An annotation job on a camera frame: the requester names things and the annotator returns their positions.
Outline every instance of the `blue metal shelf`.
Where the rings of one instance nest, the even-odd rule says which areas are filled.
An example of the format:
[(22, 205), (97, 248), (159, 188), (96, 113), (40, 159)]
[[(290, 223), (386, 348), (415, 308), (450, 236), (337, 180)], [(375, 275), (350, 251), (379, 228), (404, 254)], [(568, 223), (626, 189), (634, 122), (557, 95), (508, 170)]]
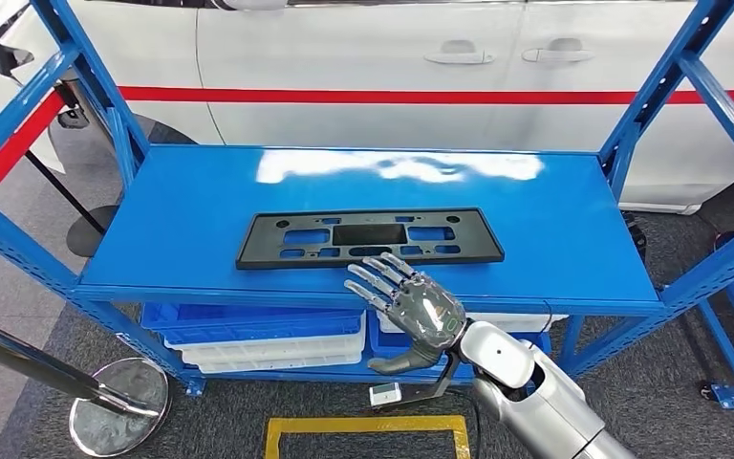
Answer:
[(76, 292), (233, 304), (262, 304), (257, 292), (267, 292), (271, 306), (363, 309), (339, 268), (235, 270), (252, 216), (474, 206), (505, 261), (424, 267), (469, 309), (521, 299), (579, 314), (590, 312), (581, 301), (662, 306), (597, 157), (581, 153), (154, 146)]
[[(0, 145), (71, 67), (112, 134), (126, 193), (81, 275), (1, 212), (0, 254), (185, 383), (188, 393), (201, 392), (204, 375), (185, 367), (110, 301), (364, 307), (342, 292), (343, 270), (236, 271), (238, 246), (256, 212), (481, 208), (506, 260), (426, 270), (469, 311), (572, 315), (559, 362), (572, 376), (734, 282), (732, 239), (658, 296), (615, 205), (635, 144), (684, 77), (734, 141), (734, 102), (699, 58), (734, 0), (697, 3), (597, 152), (150, 145), (68, 3), (31, 2), (61, 51), (0, 114)], [(576, 352), (589, 315), (622, 319)], [(345, 368), (280, 375), (390, 380), (365, 368), (355, 376)]]

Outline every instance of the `yellow tape marking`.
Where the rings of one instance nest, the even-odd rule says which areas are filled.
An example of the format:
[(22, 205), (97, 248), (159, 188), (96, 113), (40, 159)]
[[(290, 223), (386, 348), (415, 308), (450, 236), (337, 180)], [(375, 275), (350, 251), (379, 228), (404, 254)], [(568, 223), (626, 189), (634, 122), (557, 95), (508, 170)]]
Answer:
[(365, 418), (271, 418), (264, 459), (280, 459), (283, 433), (414, 432), (451, 430), (457, 459), (471, 459), (465, 418), (449, 416), (381, 416)]

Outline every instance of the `black cable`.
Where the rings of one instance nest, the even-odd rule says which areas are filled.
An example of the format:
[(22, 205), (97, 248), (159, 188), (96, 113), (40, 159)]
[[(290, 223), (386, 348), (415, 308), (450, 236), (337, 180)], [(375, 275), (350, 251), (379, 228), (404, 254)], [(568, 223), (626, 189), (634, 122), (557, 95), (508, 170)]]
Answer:
[(480, 423), (480, 404), (477, 403), (477, 399), (474, 397), (471, 397), (470, 395), (461, 392), (457, 389), (445, 389), (446, 394), (455, 395), (457, 397), (460, 397), (462, 399), (468, 400), (471, 403), (471, 406), (474, 408), (474, 420), (477, 425), (477, 447), (475, 448), (477, 451), (477, 459), (483, 458), (483, 426)]
[(105, 228), (92, 216), (91, 213), (89, 213), (88, 210), (75, 198), (75, 196), (69, 192), (69, 190), (64, 186), (62, 183), (60, 183), (59, 180), (57, 180), (57, 177), (52, 173), (51, 170), (43, 163), (40, 162), (40, 160), (30, 151), (27, 150), (24, 152), (24, 156), (27, 157), (27, 159), (32, 163), (32, 165), (35, 166), (35, 168), (43, 175), (46, 180), (49, 181), (52, 186), (54, 186), (54, 189), (57, 190), (64, 198), (66, 198), (66, 201), (69, 202), (69, 204), (72, 205), (73, 208), (77, 210), (77, 212), (80, 214), (81, 217), (83, 217), (89, 225), (92, 226), (98, 233), (105, 234)]
[[(545, 326), (542, 327), (542, 330), (539, 332), (539, 335), (546, 332), (548, 327), (550, 327), (550, 324), (552, 323), (552, 306), (550, 306), (550, 304), (546, 301), (546, 299), (543, 299), (542, 301), (544, 301), (544, 303), (547, 305), (547, 310), (550, 312), (550, 315), (547, 317), (547, 322), (545, 323)], [(535, 343), (532, 342), (528, 350), (532, 349), (534, 345)]]

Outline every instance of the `blue shelf surface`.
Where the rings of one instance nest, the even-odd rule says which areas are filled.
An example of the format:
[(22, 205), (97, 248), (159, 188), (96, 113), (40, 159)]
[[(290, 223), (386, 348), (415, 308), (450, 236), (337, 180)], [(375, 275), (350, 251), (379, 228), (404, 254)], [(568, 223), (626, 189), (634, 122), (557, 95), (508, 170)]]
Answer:
[(544, 313), (545, 300), (557, 314), (662, 306), (598, 158), (581, 152), (154, 145), (76, 293), (363, 309), (342, 287), (342, 268), (236, 270), (252, 216), (470, 207), (485, 214), (505, 261), (422, 268), (470, 311)]

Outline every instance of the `car door handle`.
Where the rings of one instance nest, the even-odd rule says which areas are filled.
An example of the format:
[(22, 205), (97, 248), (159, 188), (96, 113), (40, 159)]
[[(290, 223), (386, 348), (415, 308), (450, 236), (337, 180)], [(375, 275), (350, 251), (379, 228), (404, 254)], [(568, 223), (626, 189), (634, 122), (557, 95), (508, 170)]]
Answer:
[(585, 50), (577, 38), (555, 38), (545, 48), (533, 48), (522, 53), (527, 62), (582, 62), (590, 60), (594, 53)]
[(488, 64), (496, 59), (496, 55), (485, 50), (477, 50), (471, 40), (444, 41), (439, 51), (423, 55), (429, 62), (447, 65)]

